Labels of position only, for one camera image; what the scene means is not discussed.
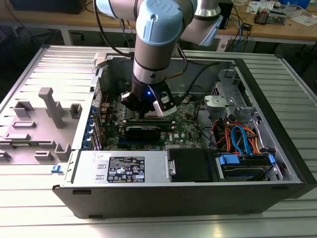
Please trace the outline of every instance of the wooden desk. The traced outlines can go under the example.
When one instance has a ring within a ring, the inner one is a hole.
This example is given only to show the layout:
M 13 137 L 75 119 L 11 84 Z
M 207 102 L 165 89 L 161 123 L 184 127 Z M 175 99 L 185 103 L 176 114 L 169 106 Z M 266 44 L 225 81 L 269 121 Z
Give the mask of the wooden desk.
M 95 16 L 85 9 L 79 15 L 64 13 L 15 11 L 6 0 L 13 14 L 28 27 L 58 29 L 62 32 L 66 45 L 72 45 L 70 31 L 99 31 Z M 292 44 L 314 44 L 317 41 L 317 24 L 314 26 L 304 26 L 290 19 L 285 25 L 258 25 L 253 21 L 254 14 L 246 14 L 247 7 L 236 7 L 239 16 L 244 22 L 253 25 L 250 41 L 279 42 Z M 308 11 L 317 11 L 317 6 L 309 5 Z M 121 32 L 118 19 L 100 15 L 100 20 L 105 31 Z M 0 0 L 0 25 L 20 26 L 6 9 L 4 0 Z M 229 21 L 227 29 L 219 30 L 217 38 L 220 38 L 218 51 L 224 51 L 228 40 L 235 37 L 237 29 L 234 23 Z

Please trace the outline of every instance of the metal case frame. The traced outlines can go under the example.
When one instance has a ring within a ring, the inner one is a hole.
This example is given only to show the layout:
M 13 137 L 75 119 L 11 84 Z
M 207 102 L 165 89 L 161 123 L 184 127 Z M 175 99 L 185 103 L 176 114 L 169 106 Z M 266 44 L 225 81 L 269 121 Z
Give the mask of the metal case frame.
M 208 57 L 191 59 L 216 60 Z M 298 198 L 316 187 L 317 182 L 294 146 L 269 102 L 242 59 L 225 58 L 235 64 L 253 102 L 267 121 L 297 177 L 302 183 L 229 184 L 194 186 L 74 186 L 80 151 L 69 160 L 64 185 L 55 185 L 53 192 L 79 218 L 121 218 L 155 216 L 193 216 L 211 214 L 261 213 L 286 198 Z

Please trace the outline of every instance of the circuit board on desk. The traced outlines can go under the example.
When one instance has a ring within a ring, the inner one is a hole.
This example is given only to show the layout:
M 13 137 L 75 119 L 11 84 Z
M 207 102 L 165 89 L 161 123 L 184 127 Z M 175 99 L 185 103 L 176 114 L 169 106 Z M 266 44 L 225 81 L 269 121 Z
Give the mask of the circuit board on desk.
M 195 103 L 188 102 L 177 107 L 177 112 L 159 119 L 155 112 L 149 112 L 139 119 L 137 112 L 128 110 L 118 101 L 104 104 L 101 121 L 104 128 L 103 150 L 152 150 L 163 151 L 169 148 L 202 148 L 201 135 L 194 121 Z M 146 127 L 157 130 L 156 141 L 146 139 L 129 140 L 127 130 Z

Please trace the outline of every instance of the metal sheet panel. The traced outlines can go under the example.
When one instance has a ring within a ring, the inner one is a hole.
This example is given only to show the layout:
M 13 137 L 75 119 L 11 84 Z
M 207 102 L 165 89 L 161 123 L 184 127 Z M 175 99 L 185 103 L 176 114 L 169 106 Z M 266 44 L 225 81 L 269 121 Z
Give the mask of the metal sheet panel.
M 86 58 L 106 48 L 52 46 L 43 55 L 65 58 Z M 255 75 L 260 74 L 257 82 L 272 103 L 287 131 L 298 147 L 310 170 L 317 178 L 317 108 L 310 92 L 298 83 L 301 81 L 287 65 L 274 55 L 187 52 L 191 56 L 239 57 L 245 59 L 249 69 Z M 60 60 L 37 63 L 35 73 L 43 73 L 52 68 L 55 73 L 89 74 L 89 71 L 77 71 L 74 68 L 93 68 L 92 59 L 85 63 L 56 63 Z M 285 78 L 266 77 L 270 70 L 282 70 L 279 75 Z M 42 85 L 51 85 L 47 77 L 25 78 L 22 92 L 36 92 Z M 71 76 L 60 80 L 67 92 L 79 93 L 79 87 L 87 88 L 88 79 Z M 296 92 L 297 98 L 291 101 L 288 92 Z M 74 99 L 62 101 L 72 103 Z M 3 113 L 12 116 L 12 109 L 5 108 Z M 0 167 L 0 234 L 1 237 L 20 237 L 32 234 L 32 237 L 56 237 L 56 234 L 80 234 L 81 237 L 196 237 L 196 238 L 263 238 L 263 237 L 315 237 L 317 235 L 317 189 L 296 200 L 285 200 L 264 212 L 249 216 L 200 216 L 177 218 L 137 218 L 81 220 L 52 193 L 51 186 L 61 177 L 52 176 L 48 165 L 12 165 Z

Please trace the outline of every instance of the metal work table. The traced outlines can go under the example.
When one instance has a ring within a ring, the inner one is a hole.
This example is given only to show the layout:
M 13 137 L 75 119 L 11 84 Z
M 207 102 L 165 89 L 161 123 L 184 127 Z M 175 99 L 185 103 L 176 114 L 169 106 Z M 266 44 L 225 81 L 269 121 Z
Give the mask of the metal work table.
M 17 99 L 44 107 L 42 86 L 69 107 L 84 103 L 93 59 L 105 48 L 51 46 L 40 49 L 0 104 L 0 136 L 12 122 Z M 242 58 L 317 178 L 317 97 L 284 59 L 274 55 L 185 52 L 187 56 Z M 317 190 L 297 200 L 282 201 L 257 215 L 81 220 L 51 191 L 62 176 L 52 165 L 0 166 L 1 237 L 308 237 L 317 235 Z

